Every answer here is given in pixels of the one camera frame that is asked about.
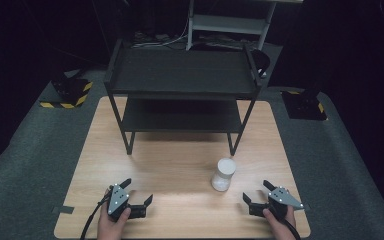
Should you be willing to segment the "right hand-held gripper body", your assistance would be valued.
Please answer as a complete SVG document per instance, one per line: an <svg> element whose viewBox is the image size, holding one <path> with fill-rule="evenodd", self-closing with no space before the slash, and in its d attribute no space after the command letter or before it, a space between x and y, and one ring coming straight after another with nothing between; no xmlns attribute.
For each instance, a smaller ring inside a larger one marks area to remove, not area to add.
<svg viewBox="0 0 384 240"><path fill-rule="evenodd" d="M294 210L304 210L304 204L293 197L285 188L276 187L268 193L267 203L253 203L248 199L249 214L263 217L263 210L268 209L278 221L285 219L288 207Z"/></svg>

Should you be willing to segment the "person's right hand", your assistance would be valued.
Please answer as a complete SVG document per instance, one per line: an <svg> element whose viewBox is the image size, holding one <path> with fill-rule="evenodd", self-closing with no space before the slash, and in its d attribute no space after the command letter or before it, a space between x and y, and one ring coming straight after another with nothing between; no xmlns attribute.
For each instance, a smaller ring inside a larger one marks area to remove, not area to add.
<svg viewBox="0 0 384 240"><path fill-rule="evenodd" d="M288 227L279 222L269 209L262 211L269 225L271 226L271 232L276 240L296 240L292 232ZM285 220L288 221L293 227L296 227L296 220L294 216L294 209L292 206L288 207Z"/></svg>

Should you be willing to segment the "black stand base striped tape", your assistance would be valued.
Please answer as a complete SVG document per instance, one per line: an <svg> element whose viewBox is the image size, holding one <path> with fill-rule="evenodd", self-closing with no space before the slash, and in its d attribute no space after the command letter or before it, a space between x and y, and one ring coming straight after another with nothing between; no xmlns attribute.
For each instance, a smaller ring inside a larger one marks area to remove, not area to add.
<svg viewBox="0 0 384 240"><path fill-rule="evenodd" d="M316 96L308 96L305 92L282 91L281 96L291 119L317 120L327 119L323 105Z"/></svg>
<svg viewBox="0 0 384 240"><path fill-rule="evenodd" d="M86 79L68 79L64 82L53 82L52 86L59 96L58 100L40 100L43 108L73 109L81 107L86 101L93 83Z"/></svg>

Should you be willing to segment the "white metal rack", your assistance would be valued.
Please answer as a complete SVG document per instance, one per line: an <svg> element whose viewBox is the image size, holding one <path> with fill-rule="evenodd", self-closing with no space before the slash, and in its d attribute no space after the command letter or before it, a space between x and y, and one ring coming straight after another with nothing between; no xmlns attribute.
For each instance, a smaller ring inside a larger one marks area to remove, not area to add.
<svg viewBox="0 0 384 240"><path fill-rule="evenodd" d="M212 31L212 32L226 32L237 34L250 34L258 35L259 41L257 48L263 49L272 17L274 15L278 3L287 4L302 4L304 0L258 0L268 2L269 7L263 19L252 18L238 18L227 16L216 16L208 14L195 14L194 3L195 0L189 1L188 9L188 34L186 49L190 50L193 46L193 32L198 31Z"/></svg>

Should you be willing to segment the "black two-tier shelf rack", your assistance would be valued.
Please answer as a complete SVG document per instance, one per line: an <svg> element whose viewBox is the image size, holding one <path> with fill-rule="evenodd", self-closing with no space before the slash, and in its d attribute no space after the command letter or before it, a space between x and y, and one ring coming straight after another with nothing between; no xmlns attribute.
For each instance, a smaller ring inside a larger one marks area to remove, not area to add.
<svg viewBox="0 0 384 240"><path fill-rule="evenodd" d="M235 154L262 88L251 50L125 49L104 78L126 152L138 132L224 133Z"/></svg>

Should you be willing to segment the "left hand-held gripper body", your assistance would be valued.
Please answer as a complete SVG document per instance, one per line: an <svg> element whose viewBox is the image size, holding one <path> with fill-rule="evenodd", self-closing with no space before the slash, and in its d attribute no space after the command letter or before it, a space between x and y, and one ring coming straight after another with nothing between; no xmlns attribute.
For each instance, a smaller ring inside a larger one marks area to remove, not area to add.
<svg viewBox="0 0 384 240"><path fill-rule="evenodd" d="M129 219L145 218L146 204L131 205L129 203L129 194L125 190L126 184L114 185L110 191L110 197L107 207L107 214L114 221L118 221L126 208L131 210Z"/></svg>

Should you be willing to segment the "person's left hand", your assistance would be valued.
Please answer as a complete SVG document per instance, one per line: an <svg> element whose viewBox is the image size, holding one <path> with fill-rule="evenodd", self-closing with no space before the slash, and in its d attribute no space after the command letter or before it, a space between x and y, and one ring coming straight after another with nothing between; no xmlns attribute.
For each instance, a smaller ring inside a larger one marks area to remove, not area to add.
<svg viewBox="0 0 384 240"><path fill-rule="evenodd" d="M98 220L97 240L121 240L124 228L131 214L131 209L126 208L119 219L114 222L107 213L107 206L107 202L104 202L101 206Z"/></svg>

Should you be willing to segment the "white plastic jar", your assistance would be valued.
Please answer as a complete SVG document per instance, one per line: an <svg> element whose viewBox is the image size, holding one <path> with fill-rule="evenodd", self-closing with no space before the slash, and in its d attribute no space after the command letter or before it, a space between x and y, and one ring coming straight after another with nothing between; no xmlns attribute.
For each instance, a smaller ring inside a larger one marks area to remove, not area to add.
<svg viewBox="0 0 384 240"><path fill-rule="evenodd" d="M233 159L220 159L217 163L217 169L211 178L212 187L219 192L227 191L235 171L236 163Z"/></svg>

